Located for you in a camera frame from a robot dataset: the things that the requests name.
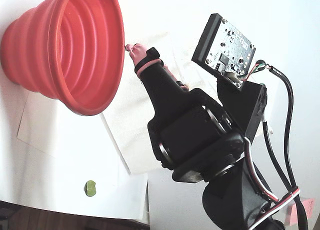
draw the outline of black cable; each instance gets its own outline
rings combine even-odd
[[[297,184],[294,177],[294,173],[291,168],[290,158],[289,158],[289,134],[290,134],[291,118],[292,118],[292,113],[294,109],[294,92],[293,92],[291,83],[289,79],[286,77],[286,75],[284,75],[282,72],[280,72],[278,69],[276,69],[273,66],[271,66],[271,69],[269,69],[269,71],[284,82],[286,90],[288,92],[288,112],[286,115],[285,129],[284,129],[284,161],[285,161],[285,166],[288,172],[291,186],[294,188],[297,186]]]
[[[289,135],[290,135],[290,125],[291,125],[291,118],[293,113],[293,106],[294,106],[294,94],[293,89],[291,86],[291,83],[289,79],[279,70],[277,70],[275,67],[270,66],[271,69],[269,71],[276,75],[278,78],[280,78],[287,89],[288,92],[288,112],[286,115],[286,122],[285,122],[285,130],[284,130],[284,160],[285,160],[285,166],[289,175],[290,182],[288,181],[285,173],[283,172],[282,168],[280,167],[275,154],[273,152],[273,149],[271,147],[270,139],[269,139],[269,133],[268,133],[268,125],[267,122],[263,122],[263,134],[264,134],[264,140],[266,147],[268,149],[271,161],[278,172],[283,184],[287,188],[288,192],[291,192],[293,188],[297,187],[295,177],[291,168],[290,159],[289,159]],[[298,228],[299,230],[308,230],[308,220],[305,208],[300,200],[299,195],[297,195],[294,198],[294,202],[296,205],[297,210],[297,218],[298,218]]]
[[[292,190],[292,186],[291,186],[287,176],[285,175],[284,171],[282,170],[282,168],[281,168],[281,166],[280,166],[280,164],[274,154],[271,143],[270,143],[268,123],[266,121],[264,121],[262,123],[262,126],[263,126],[263,135],[264,135],[266,149],[268,150],[268,153],[269,153],[269,156],[270,156],[271,161],[273,163],[273,166],[274,166],[275,170],[277,171],[278,175],[280,176],[285,188],[288,190],[288,192],[290,192]]]

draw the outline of funnel rim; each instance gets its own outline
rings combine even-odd
[[[113,79],[113,81],[116,81],[116,87],[110,91],[109,95],[110,98],[108,101],[105,101],[104,104],[100,105],[97,108],[88,108],[83,105],[81,105],[76,99],[72,96],[64,74],[62,70],[61,65],[61,56],[60,56],[60,50],[59,50],[59,44],[60,44],[60,31],[61,31],[61,24],[62,19],[66,10],[66,6],[69,0],[55,0],[55,4],[53,7],[53,12],[51,15],[50,20],[50,27],[49,27],[49,35],[48,35],[48,59],[49,59],[49,65],[51,69],[51,75],[52,79],[55,84],[56,91],[58,93],[59,99],[73,112],[80,114],[80,115],[86,115],[86,116],[92,116],[101,113],[103,110],[105,110],[108,105],[113,100],[114,96],[116,95],[116,92],[118,90],[123,66],[124,66],[124,58],[125,58],[125,33],[124,33],[124,24],[123,24],[123,18],[121,14],[121,9],[119,6],[118,0],[111,0],[115,7],[115,12],[117,14],[117,18],[120,23],[120,31],[121,31],[121,44],[123,46],[123,50],[121,51],[121,64],[119,64],[119,71],[118,71],[118,78]]]

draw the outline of red and white wire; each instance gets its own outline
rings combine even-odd
[[[278,202],[279,198],[264,186],[264,184],[261,182],[260,178],[258,177],[258,175],[256,173],[254,161],[253,161],[252,155],[251,155],[251,142],[247,137],[244,138],[244,144],[245,144],[244,145],[244,158],[246,160],[247,167],[248,167],[248,170],[250,172],[252,179],[254,180],[257,187],[260,189],[260,191],[264,195],[266,195],[273,202],[275,202],[275,203]]]
[[[271,207],[268,211],[266,211],[261,217],[258,218],[252,224],[248,230],[254,230],[260,223],[262,223],[264,220],[266,220],[268,217],[271,215],[277,213],[280,209],[282,209],[284,206],[286,206],[290,201],[292,201],[299,193],[301,190],[297,188],[294,192],[291,192],[287,197],[282,199],[281,201],[277,202],[273,207]]]

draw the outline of wire bundle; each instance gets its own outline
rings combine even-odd
[[[262,64],[255,64],[251,71],[243,78],[243,81],[247,81],[248,78],[250,77],[251,74],[257,73],[259,71],[262,71],[264,69],[269,69],[269,71],[280,78],[287,89],[288,93],[288,111],[287,111],[287,116],[286,116],[286,122],[285,122],[285,130],[284,130],[284,160],[285,160],[285,166],[286,170],[289,176],[289,180],[286,177],[285,173],[283,172],[281,166],[279,165],[276,156],[273,152],[270,138],[269,138],[269,133],[268,133],[268,123],[267,121],[263,120],[263,135],[264,135],[264,140],[266,144],[266,148],[268,150],[269,156],[271,158],[272,164],[274,168],[276,169],[278,175],[280,176],[284,186],[288,190],[288,193],[280,200],[277,201],[277,197],[271,193],[270,191],[266,190],[265,186],[262,185],[261,181],[256,180],[255,175],[257,175],[255,172],[255,168],[253,165],[253,160],[251,157],[251,143],[248,139],[245,138],[246,142],[246,148],[245,148],[245,158],[248,163],[248,168],[250,170],[250,173],[252,175],[252,178],[255,180],[257,186],[260,188],[261,192],[266,195],[271,201],[275,202],[275,205],[271,207],[267,212],[265,212],[261,217],[259,217],[250,227],[248,230],[253,230],[255,227],[257,227],[260,223],[262,223],[266,218],[269,216],[275,214],[277,211],[279,211],[281,208],[283,208],[285,205],[287,205],[292,199],[294,199],[295,204],[296,204],[296,209],[297,209],[297,218],[298,218],[298,228],[299,230],[308,230],[308,220],[307,220],[307,215],[305,208],[300,200],[299,193],[300,189],[298,188],[296,184],[296,180],[291,168],[290,164],[290,158],[289,158],[289,135],[290,135],[290,126],[291,126],[291,119],[292,119],[292,114],[293,114],[293,106],[294,106],[294,94],[293,94],[293,89],[291,86],[291,83],[289,79],[278,69],[276,69],[273,66],[269,66],[268,64],[265,64],[264,61],[262,61]]]

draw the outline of pink sticky note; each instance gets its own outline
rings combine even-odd
[[[308,198],[302,201],[302,204],[305,209],[306,217],[309,219],[312,216],[312,211],[315,206],[315,199],[314,198]],[[289,225],[292,226],[294,224],[298,223],[298,216],[297,216],[297,206],[296,204],[292,205],[291,211],[289,212],[290,219],[289,219]]]

